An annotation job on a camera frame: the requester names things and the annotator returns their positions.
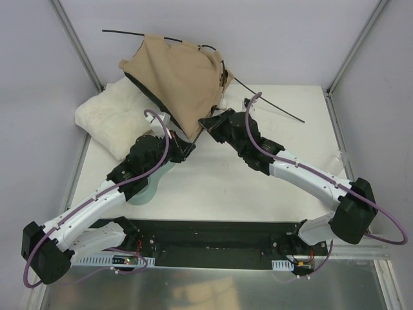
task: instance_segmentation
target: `light green object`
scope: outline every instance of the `light green object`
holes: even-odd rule
[[[144,205],[152,200],[157,191],[157,184],[159,183],[162,176],[167,173],[175,163],[170,161],[163,165],[161,168],[152,173],[148,178],[148,185],[135,196],[128,200],[131,205]]]

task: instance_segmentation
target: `white fluffy cushion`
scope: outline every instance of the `white fluffy cushion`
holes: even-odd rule
[[[124,77],[78,107],[75,122],[123,160],[136,139],[150,130],[143,115],[147,108],[156,106]]]

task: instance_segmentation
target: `brown cloth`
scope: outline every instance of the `brown cloth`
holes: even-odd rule
[[[163,112],[171,115],[188,139],[201,130],[234,76],[223,70],[218,51],[189,42],[168,44],[161,36],[145,35],[141,48],[119,68]]]

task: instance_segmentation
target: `gray wall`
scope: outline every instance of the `gray wall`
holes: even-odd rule
[[[378,0],[62,0],[102,83],[147,32],[219,49],[245,83],[328,86]]]
[[[413,238],[413,1],[391,1],[333,95],[356,176]],[[400,239],[384,216],[375,232]],[[403,298],[413,304],[413,242],[391,248]]]
[[[85,136],[74,111],[95,90],[47,1],[2,1],[0,42],[0,309],[13,310],[23,227],[62,209]]]

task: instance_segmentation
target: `white table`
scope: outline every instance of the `white table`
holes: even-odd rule
[[[250,87],[306,121],[300,123],[259,100],[255,119],[262,136],[316,167],[325,167],[338,146],[321,87]],[[241,85],[231,85],[225,94],[228,106],[235,110],[241,110],[245,97],[250,98],[251,93]],[[298,222],[327,213],[319,200],[283,180],[253,171],[232,147],[216,143],[206,132],[196,146],[186,162],[162,177],[151,202],[142,206],[125,203],[103,217]],[[118,163],[91,139],[72,205],[90,194]]]

